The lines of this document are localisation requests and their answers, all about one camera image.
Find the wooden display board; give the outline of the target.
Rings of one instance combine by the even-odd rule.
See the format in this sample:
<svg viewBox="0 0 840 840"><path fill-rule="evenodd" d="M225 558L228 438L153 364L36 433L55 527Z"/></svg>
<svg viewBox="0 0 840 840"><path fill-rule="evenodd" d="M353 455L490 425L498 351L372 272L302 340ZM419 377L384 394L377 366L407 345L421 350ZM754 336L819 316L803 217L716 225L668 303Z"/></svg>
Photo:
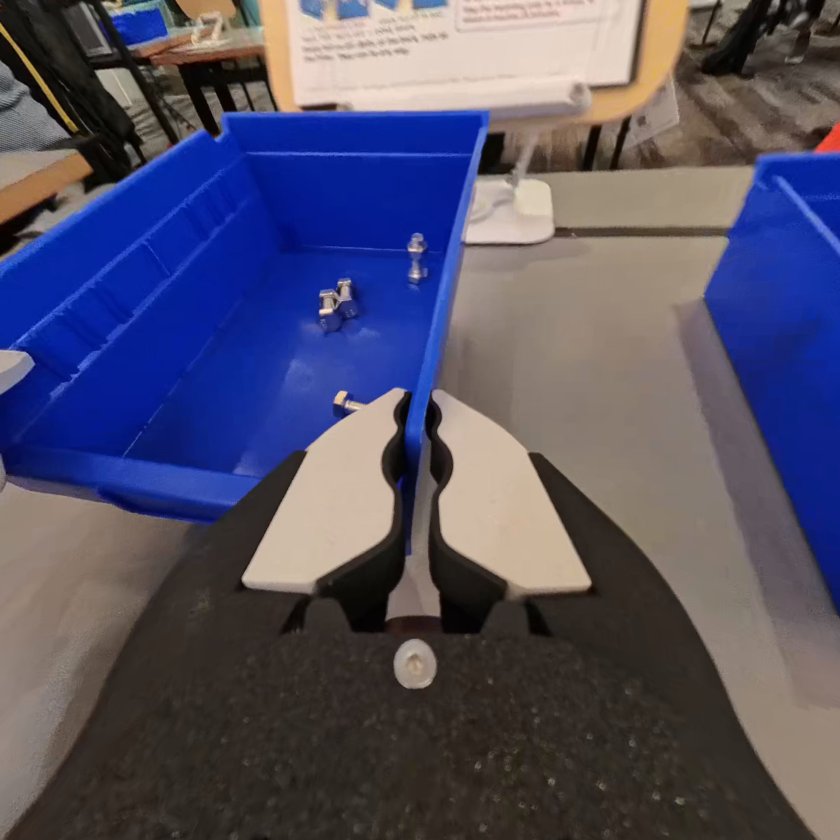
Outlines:
<svg viewBox="0 0 840 840"><path fill-rule="evenodd" d="M298 1L265 1L259 11L265 37L269 82L283 110L315 109L295 103L292 89L288 40L287 4ZM561 102L524 108L462 109L486 111L495 123L526 122L551 127L555 123L606 123L632 114L643 107L666 82L676 65L686 33L688 3L677 1L645 2L644 21L640 31L637 63L633 81L624 87L590 90L578 87ZM452 112L436 111L355 111L355 112Z"/></svg>

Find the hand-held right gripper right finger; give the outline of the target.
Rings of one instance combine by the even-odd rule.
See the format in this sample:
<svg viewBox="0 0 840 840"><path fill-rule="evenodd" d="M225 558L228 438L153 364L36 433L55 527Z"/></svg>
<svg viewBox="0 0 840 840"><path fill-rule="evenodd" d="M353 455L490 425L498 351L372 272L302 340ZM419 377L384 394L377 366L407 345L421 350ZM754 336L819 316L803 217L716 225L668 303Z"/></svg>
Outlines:
<svg viewBox="0 0 840 840"><path fill-rule="evenodd" d="M427 439L428 560L445 627L476 632L502 602L592 590L532 455L508 430L438 389Z"/></svg>

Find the wooden-topped table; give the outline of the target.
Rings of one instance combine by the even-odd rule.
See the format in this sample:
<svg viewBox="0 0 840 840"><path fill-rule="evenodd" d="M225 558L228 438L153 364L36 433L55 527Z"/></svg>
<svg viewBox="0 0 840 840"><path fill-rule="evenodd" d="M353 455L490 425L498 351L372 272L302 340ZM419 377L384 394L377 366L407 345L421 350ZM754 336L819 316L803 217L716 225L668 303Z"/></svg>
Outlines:
<svg viewBox="0 0 840 840"><path fill-rule="evenodd" d="M261 27L229 29L224 37L200 44L185 42L152 55L150 63L177 70L199 123L214 137L219 134L219 126L205 96L206 89L213 91L222 112L236 112L231 87L243 88L248 97L248 85L261 83L271 110L278 111L268 80Z"/></svg>

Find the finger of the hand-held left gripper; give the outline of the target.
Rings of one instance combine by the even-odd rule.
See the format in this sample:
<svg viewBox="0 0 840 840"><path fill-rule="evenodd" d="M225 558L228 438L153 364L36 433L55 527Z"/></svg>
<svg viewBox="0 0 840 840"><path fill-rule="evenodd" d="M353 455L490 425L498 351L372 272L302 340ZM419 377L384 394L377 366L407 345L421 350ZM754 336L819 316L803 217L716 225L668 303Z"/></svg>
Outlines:
<svg viewBox="0 0 840 840"><path fill-rule="evenodd" d="M4 394L33 370L35 362L25 351L1 351L0 357L0 393Z"/></svg>

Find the printed instruction sheet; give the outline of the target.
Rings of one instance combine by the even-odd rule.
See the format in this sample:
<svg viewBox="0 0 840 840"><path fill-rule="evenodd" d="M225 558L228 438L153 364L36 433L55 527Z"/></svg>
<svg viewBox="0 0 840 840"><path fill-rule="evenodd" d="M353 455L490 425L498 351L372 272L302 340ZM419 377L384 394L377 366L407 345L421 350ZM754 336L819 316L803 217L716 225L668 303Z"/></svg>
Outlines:
<svg viewBox="0 0 840 840"><path fill-rule="evenodd" d="M288 2L295 103L515 109L629 85L640 1Z"/></svg>

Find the blue plastic bin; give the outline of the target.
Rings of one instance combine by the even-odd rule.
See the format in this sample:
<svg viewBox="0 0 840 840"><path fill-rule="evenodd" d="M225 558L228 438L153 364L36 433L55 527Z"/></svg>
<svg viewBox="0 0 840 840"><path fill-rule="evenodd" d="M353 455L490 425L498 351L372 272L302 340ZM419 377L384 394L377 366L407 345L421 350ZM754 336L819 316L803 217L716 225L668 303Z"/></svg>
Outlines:
<svg viewBox="0 0 840 840"><path fill-rule="evenodd" d="M489 115L224 116L2 261L3 465L27 490L211 524L334 425L412 395L405 522ZM406 247L427 242L427 278ZM319 326L351 278L357 318Z"/></svg>
<svg viewBox="0 0 840 840"><path fill-rule="evenodd" d="M757 161L703 298L839 607L837 152Z"/></svg>

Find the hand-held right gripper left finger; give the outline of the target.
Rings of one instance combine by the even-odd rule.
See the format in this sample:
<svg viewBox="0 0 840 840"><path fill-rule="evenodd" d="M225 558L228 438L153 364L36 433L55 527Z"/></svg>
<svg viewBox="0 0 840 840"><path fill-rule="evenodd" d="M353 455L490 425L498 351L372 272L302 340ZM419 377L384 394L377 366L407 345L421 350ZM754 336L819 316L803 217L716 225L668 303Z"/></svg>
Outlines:
<svg viewBox="0 0 840 840"><path fill-rule="evenodd" d="M332 599L356 632L385 630L406 564L401 483L412 396L395 387L305 450L241 577L249 593Z"/></svg>

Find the white board stand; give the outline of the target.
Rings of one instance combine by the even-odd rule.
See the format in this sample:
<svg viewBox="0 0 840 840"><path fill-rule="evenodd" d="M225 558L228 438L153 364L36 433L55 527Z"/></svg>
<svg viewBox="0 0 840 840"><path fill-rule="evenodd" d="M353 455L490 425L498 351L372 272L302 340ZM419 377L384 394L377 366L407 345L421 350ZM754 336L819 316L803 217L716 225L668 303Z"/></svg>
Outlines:
<svg viewBox="0 0 840 840"><path fill-rule="evenodd" d="M554 236L551 188L527 177L538 140L538 131L527 135L507 175L477 177L463 235L465 245L538 245Z"/></svg>

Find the black jacket yellow stripe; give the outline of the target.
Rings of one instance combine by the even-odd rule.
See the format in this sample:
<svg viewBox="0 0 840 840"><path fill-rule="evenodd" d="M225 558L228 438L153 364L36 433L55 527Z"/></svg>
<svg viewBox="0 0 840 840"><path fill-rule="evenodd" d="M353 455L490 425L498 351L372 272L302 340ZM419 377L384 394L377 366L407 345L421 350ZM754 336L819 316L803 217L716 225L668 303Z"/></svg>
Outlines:
<svg viewBox="0 0 840 840"><path fill-rule="evenodd" d="M51 151L77 151L91 168L87 188L133 172L140 150L133 121L102 85L61 12L62 2L2 2L1 58L69 139Z"/></svg>

